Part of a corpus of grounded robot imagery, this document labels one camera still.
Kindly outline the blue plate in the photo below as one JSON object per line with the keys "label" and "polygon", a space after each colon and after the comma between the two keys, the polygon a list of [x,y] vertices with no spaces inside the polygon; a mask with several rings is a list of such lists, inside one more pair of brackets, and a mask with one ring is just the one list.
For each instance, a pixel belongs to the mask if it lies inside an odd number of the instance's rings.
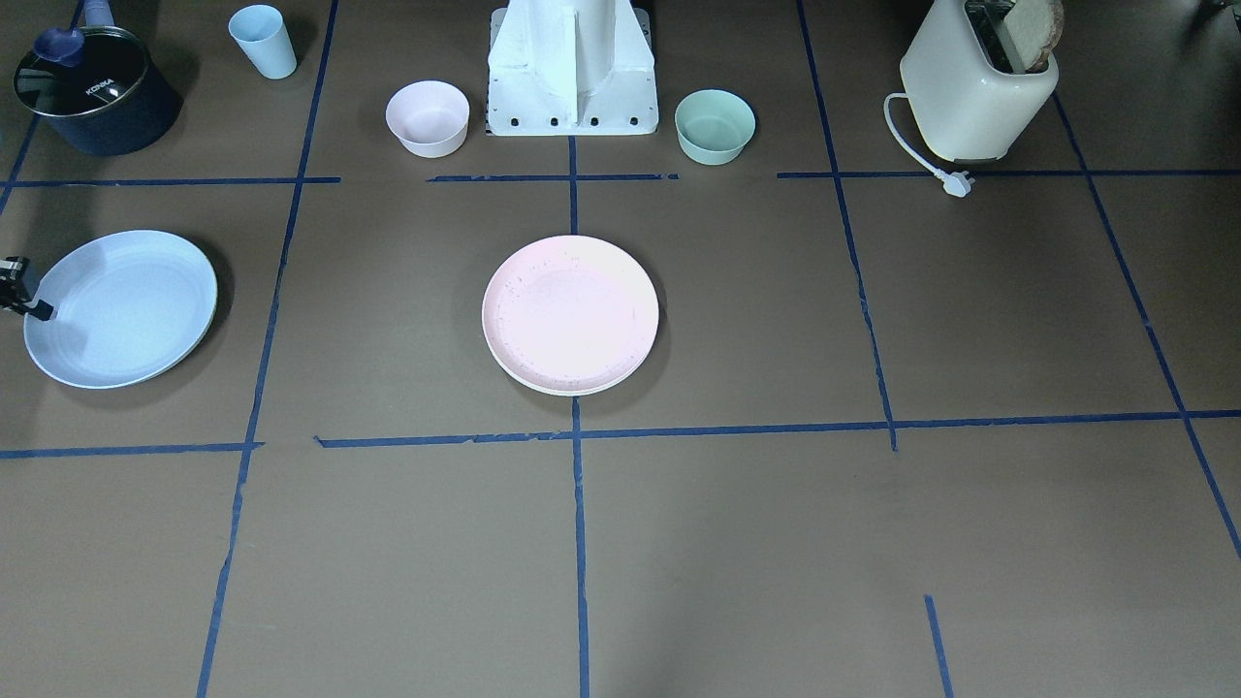
{"label": "blue plate", "polygon": [[93,238],[50,267],[27,317],[31,361],[68,386],[137,385],[172,369],[204,340],[218,301],[217,274],[191,241],[158,230]]}

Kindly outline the pink plate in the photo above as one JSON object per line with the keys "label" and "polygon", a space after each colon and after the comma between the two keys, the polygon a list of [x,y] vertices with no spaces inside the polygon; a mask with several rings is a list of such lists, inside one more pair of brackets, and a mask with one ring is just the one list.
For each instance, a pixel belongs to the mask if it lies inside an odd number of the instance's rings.
{"label": "pink plate", "polygon": [[484,339],[499,332],[656,337],[659,327],[647,270],[616,243],[581,235],[539,238],[517,250],[493,274],[480,308]]}

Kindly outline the dark blue pot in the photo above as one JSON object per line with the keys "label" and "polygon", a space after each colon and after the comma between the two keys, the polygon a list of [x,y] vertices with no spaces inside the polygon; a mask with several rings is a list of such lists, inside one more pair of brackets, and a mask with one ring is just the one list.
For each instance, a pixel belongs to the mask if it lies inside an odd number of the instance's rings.
{"label": "dark blue pot", "polygon": [[19,61],[12,88],[69,147],[94,156],[137,153],[165,137],[182,97],[110,1],[81,2],[79,24],[41,32]]}

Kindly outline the light blue cup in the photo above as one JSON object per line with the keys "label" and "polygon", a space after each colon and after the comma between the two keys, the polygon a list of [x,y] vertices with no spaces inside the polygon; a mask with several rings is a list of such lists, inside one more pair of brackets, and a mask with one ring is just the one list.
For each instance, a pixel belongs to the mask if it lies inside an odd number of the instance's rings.
{"label": "light blue cup", "polygon": [[266,79],[285,79],[297,71],[283,12],[274,6],[254,4],[237,10],[230,17],[230,36]]}

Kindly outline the pink bowl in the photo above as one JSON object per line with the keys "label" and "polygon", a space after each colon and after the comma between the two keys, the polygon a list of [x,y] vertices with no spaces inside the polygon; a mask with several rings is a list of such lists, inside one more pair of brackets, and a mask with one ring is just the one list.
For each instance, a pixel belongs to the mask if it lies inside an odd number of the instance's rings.
{"label": "pink bowl", "polygon": [[426,159],[460,150],[468,137],[472,106],[455,84],[419,79],[405,84],[385,108],[385,122],[408,153]]}

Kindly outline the cream plate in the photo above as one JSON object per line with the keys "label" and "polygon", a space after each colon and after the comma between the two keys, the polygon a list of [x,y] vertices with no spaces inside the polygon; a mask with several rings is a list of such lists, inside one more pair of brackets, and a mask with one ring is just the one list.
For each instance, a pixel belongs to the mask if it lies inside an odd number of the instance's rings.
{"label": "cream plate", "polygon": [[585,397],[617,386],[652,353],[647,332],[499,332],[485,337],[496,365],[517,384],[555,397]]}

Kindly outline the green bowl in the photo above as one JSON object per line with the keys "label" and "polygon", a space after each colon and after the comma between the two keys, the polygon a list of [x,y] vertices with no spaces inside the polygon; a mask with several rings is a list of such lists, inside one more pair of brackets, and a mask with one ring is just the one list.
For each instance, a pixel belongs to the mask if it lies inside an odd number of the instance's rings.
{"label": "green bowl", "polygon": [[674,111],[683,154],[700,165],[726,165],[740,156],[757,130],[748,102],[727,91],[705,89],[683,97]]}

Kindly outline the cream toaster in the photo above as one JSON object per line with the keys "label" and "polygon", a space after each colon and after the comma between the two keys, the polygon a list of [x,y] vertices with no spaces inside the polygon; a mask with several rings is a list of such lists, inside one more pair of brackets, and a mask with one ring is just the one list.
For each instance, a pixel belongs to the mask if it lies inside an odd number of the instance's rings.
{"label": "cream toaster", "polygon": [[1014,1],[934,1],[900,62],[922,142],[944,161],[997,161],[1059,84],[1052,51],[1040,75],[1009,65],[1001,17]]}

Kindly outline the bread slice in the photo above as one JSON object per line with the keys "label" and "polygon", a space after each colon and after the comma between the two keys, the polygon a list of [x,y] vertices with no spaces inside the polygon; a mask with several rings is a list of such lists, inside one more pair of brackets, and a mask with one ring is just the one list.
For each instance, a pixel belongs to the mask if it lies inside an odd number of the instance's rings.
{"label": "bread slice", "polygon": [[1014,1],[1001,17],[1006,61],[1018,75],[1040,75],[1064,35],[1064,1]]}

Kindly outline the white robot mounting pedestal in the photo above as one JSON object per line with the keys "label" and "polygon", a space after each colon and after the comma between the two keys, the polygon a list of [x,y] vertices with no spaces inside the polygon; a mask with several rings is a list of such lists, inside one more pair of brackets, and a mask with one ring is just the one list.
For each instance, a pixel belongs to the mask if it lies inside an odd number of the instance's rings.
{"label": "white robot mounting pedestal", "polygon": [[647,137],[659,125],[652,12],[630,1],[510,1],[491,12],[494,137]]}

